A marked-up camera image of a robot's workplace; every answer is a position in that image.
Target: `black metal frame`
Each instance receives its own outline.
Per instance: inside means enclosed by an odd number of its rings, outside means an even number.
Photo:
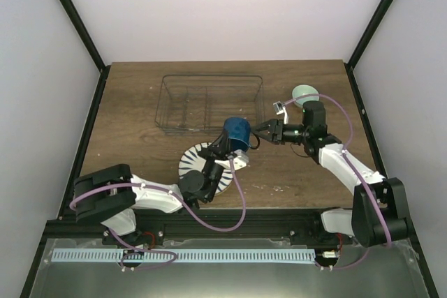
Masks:
[[[82,133],[80,145],[76,153],[75,162],[68,179],[68,184],[61,208],[59,210],[59,220],[48,221],[45,226],[42,239],[38,245],[34,261],[32,262],[29,275],[23,287],[21,297],[28,297],[31,293],[32,286],[36,277],[36,273],[41,262],[45,243],[48,239],[68,238],[80,239],[91,238],[97,239],[103,237],[104,228],[101,225],[83,226],[78,225],[74,221],[73,212],[69,210],[68,203],[71,201],[73,194],[73,181],[79,177],[81,167],[85,158],[90,135],[98,112],[101,97],[105,89],[106,80],[110,71],[110,66],[105,66],[103,60],[96,49],[85,25],[83,24],[73,2],[71,0],[60,0],[67,15],[70,17],[73,26],[79,33],[82,42],[89,51],[94,63],[96,64],[100,76],[98,85],[94,94],[94,98],[90,107],[87,121]],[[353,91],[354,98],[360,113],[363,127],[365,129],[369,147],[374,159],[377,170],[386,175],[385,167],[381,160],[379,148],[365,106],[362,102],[353,69],[356,67],[359,59],[365,51],[369,41],[371,40],[377,27],[380,25],[383,16],[390,7],[393,0],[381,0],[374,15],[372,16],[367,28],[362,35],[352,57],[345,64],[346,73]],[[139,224],[142,229],[152,232],[163,232],[161,239],[192,239],[192,238],[213,238],[213,237],[251,237],[251,238],[273,238],[283,239],[289,238],[292,244],[307,245],[310,248],[323,249],[333,248],[337,245],[338,240],[334,236],[328,234],[321,227],[318,219],[319,214],[325,209],[249,209],[243,226],[236,233],[215,233],[209,231],[195,222],[188,213],[181,211],[176,215],[162,214],[159,211],[136,211]],[[235,223],[240,215],[237,210],[225,209],[201,209],[200,217],[212,225],[227,226]],[[420,255],[419,265],[424,276],[425,284],[431,297],[438,297],[434,286],[430,271],[423,256],[422,249],[417,236],[411,238],[413,248]]]

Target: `white plate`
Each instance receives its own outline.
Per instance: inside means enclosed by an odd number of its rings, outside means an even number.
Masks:
[[[191,170],[198,170],[202,171],[203,167],[205,167],[206,160],[204,158],[201,158],[198,155],[198,152],[202,150],[202,148],[208,147],[211,142],[204,142],[200,144],[196,144],[195,146],[189,148],[186,150],[180,159],[179,162],[179,177],[180,179],[183,177],[184,174],[186,174],[188,171]],[[233,180],[233,176],[231,174],[231,171],[228,169],[225,169],[222,173],[222,178],[219,181],[219,185],[217,186],[216,195],[224,192],[231,184],[231,181]]]
[[[310,85],[305,85],[305,84],[298,85],[297,87],[295,87],[292,90],[292,98],[301,97],[306,94],[318,94],[318,91],[314,87],[311,87]],[[311,101],[311,100],[319,101],[320,97],[318,97],[318,96],[306,97],[306,98],[302,98],[302,99],[297,99],[293,103],[295,105],[297,105],[298,107],[302,108],[302,104],[304,104],[307,101]]]

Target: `white wall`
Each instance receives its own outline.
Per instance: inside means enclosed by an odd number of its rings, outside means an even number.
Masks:
[[[405,183],[441,297],[447,297],[446,23],[446,0],[395,0],[356,68],[386,169]]]
[[[73,0],[106,63],[351,56],[380,0]]]
[[[98,71],[57,0],[0,0],[0,297],[56,218]]]

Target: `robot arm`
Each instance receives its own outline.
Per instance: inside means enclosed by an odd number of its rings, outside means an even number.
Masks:
[[[386,242],[383,228],[365,189],[342,156],[346,154],[354,168],[367,182],[377,201],[386,205],[380,208],[380,211],[390,230],[392,240],[405,239],[413,232],[413,223],[402,182],[396,178],[386,179],[343,149],[342,142],[328,133],[322,102],[308,101],[303,105],[302,124],[288,123],[288,115],[283,103],[275,103],[274,109],[277,114],[284,115],[284,120],[266,121],[254,127],[253,133],[274,144],[287,142],[302,144],[306,154],[316,164],[331,171],[353,194],[352,210],[331,209],[321,214],[326,231],[355,236],[363,246]]]
[[[75,180],[75,197],[94,191],[97,188],[113,184],[132,183],[138,186],[112,188],[85,198],[76,205],[76,221],[78,223],[97,224],[114,230],[119,236],[135,242],[138,234],[133,209],[158,209],[165,213],[173,213],[182,208],[183,199],[189,206],[198,208],[198,200],[211,202],[216,193],[217,184],[224,169],[230,168],[232,158],[235,170],[247,166],[248,157],[241,151],[231,152],[228,132],[222,134],[207,148],[198,152],[206,160],[202,171],[192,170],[181,178],[178,184],[159,184],[141,179],[131,174],[128,165],[121,164],[85,175]]]

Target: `striped plate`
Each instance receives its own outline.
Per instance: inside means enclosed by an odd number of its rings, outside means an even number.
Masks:
[[[173,251],[175,263],[289,263],[312,265],[314,249],[156,249]],[[55,248],[51,262],[119,262],[123,249]],[[171,255],[160,253],[133,254],[126,262],[166,262]]]
[[[186,150],[180,159],[179,163],[179,177],[182,178],[184,174],[191,170],[202,171],[205,166],[205,159],[198,155],[198,152],[203,148],[208,147],[211,142],[204,142],[196,144],[195,146]],[[233,176],[230,170],[225,169],[222,174],[222,178],[217,186],[216,195],[224,192],[231,184]]]

